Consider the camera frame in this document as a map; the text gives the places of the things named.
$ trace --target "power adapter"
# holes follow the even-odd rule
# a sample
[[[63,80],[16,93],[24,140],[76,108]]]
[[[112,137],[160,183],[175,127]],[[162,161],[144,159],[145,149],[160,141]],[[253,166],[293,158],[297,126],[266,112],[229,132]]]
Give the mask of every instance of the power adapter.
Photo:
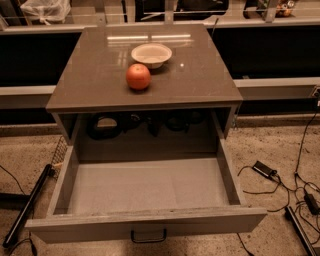
[[[313,215],[318,215],[320,213],[320,208],[312,194],[305,193],[304,200],[306,201],[308,208]]]
[[[260,161],[257,161],[252,167],[252,169],[267,179],[271,179],[271,176],[277,173],[276,170],[269,168],[268,166],[261,163]]]

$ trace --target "drawer front panel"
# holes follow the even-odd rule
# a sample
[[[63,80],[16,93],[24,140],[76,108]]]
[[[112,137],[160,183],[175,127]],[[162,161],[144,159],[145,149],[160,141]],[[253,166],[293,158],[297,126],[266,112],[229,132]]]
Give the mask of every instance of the drawer front panel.
[[[46,243],[131,239],[132,231],[139,241],[161,240],[164,230],[167,236],[251,232],[266,212],[262,208],[238,207],[211,209],[210,217],[204,217],[210,214],[208,210],[206,214],[198,214],[198,217],[194,213],[183,214],[181,219],[178,214],[171,214],[173,219],[142,215],[140,219],[149,217],[152,220],[135,222],[112,222],[103,217],[33,220],[28,223],[28,229]]]

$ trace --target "plastic bag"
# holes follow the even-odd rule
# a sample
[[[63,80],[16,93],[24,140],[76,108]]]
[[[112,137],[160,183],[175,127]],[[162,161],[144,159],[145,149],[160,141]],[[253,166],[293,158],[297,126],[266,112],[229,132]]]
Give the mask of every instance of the plastic bag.
[[[46,25],[64,23],[71,10],[69,0],[28,0],[20,8],[30,20],[39,20]]]

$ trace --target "cabinet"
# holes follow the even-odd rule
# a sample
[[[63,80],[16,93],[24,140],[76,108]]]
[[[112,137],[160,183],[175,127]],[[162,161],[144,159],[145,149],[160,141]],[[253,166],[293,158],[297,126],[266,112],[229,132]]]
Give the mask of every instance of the cabinet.
[[[147,90],[132,91],[130,53],[147,42],[173,56],[151,71]],[[266,210],[246,205],[225,145],[241,101],[203,25],[84,29],[47,105],[69,148],[46,219],[27,229],[48,243],[253,230]],[[97,113],[174,111],[201,111],[204,120],[179,132],[162,124],[157,136],[148,122],[112,139],[88,135]]]

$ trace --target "glossy surface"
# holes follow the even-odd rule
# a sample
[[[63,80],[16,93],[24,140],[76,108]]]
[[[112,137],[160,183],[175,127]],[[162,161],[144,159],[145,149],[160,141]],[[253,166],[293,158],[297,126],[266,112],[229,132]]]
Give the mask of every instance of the glossy surface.
[[[162,43],[173,55],[143,93],[127,86],[131,51]],[[242,97],[203,25],[85,28],[51,97],[49,112],[221,107]]]

